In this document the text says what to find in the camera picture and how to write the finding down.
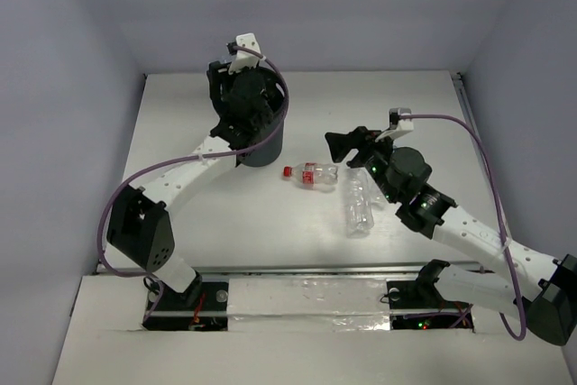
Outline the blue label water bottle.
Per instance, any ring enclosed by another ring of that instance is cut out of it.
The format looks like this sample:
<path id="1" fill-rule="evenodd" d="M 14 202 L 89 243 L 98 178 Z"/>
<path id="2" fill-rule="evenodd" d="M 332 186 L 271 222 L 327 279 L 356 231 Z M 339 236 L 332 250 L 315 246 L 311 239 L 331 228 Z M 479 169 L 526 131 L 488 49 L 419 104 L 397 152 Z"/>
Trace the blue label water bottle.
<path id="1" fill-rule="evenodd" d="M 378 209 L 384 209 L 387 206 L 388 200 L 385 198 L 385 196 L 378 187 L 371 186 L 369 188 L 369 194 L 371 205 L 373 207 L 376 207 Z"/>

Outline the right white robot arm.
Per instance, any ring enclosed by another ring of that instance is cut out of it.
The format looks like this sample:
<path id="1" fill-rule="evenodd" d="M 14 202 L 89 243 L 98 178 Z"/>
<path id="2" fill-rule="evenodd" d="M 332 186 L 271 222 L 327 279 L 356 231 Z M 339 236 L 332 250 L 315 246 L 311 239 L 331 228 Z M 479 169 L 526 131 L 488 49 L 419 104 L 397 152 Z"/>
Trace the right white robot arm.
<path id="1" fill-rule="evenodd" d="M 483 265 L 489 275 L 459 271 L 444 261 L 431 261 L 415 284 L 417 299 L 434 306 L 441 300 L 463 300 L 503 315 L 522 313 L 527 329 L 557 346 L 566 345 L 576 328 L 576 258 L 563 259 L 532 250 L 470 215 L 432 187 L 432 173 L 423 155 L 397 147 L 399 127 L 349 133 L 326 133 L 331 158 L 365 169 L 385 198 L 398 205 L 397 218 L 410 231 L 444 244 Z"/>

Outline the red label clear bottle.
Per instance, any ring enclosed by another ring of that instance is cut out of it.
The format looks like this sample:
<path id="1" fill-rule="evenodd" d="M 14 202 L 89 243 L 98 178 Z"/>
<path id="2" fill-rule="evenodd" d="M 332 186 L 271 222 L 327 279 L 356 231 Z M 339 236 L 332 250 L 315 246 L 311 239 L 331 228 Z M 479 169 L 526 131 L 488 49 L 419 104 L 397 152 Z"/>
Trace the red label clear bottle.
<path id="1" fill-rule="evenodd" d="M 307 189 L 333 189 L 338 183 L 338 167 L 334 164 L 305 162 L 296 166 L 285 166 L 282 171 L 284 179 L 290 179 Z"/>

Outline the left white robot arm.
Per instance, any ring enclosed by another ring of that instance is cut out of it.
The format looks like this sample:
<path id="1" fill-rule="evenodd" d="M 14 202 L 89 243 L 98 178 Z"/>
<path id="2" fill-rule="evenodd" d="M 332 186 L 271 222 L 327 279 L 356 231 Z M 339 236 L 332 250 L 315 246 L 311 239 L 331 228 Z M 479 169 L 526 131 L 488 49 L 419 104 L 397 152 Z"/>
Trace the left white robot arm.
<path id="1" fill-rule="evenodd" d="M 109 245 L 159 281 L 160 300 L 193 307 L 201 296 L 201 275 L 175 251 L 171 219 L 204 186 L 239 166 L 270 165 L 282 150 L 288 108 L 280 73 L 260 65 L 234 69 L 218 61 L 207 70 L 217 125 L 189 160 L 144 185 L 116 194 L 106 232 Z"/>

